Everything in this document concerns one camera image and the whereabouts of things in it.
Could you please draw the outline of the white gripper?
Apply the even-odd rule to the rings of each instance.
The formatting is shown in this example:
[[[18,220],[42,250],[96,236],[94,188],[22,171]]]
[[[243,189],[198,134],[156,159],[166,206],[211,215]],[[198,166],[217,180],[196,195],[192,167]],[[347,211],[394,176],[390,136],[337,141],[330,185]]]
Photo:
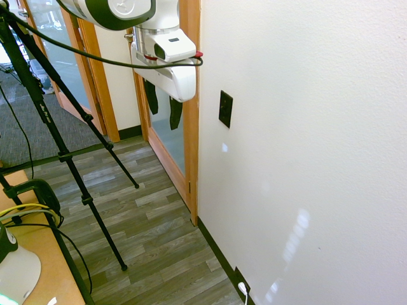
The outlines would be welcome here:
[[[185,66],[163,67],[165,62],[158,60],[160,68],[137,51],[136,42],[130,45],[130,53],[133,65],[142,67],[134,68],[134,71],[144,78],[144,89],[148,101],[149,109],[153,115],[158,113],[158,99],[156,96],[156,87],[170,95],[170,129],[178,128],[182,111],[183,103],[191,100],[197,92],[197,75],[196,68],[192,65],[191,60],[183,60]]]

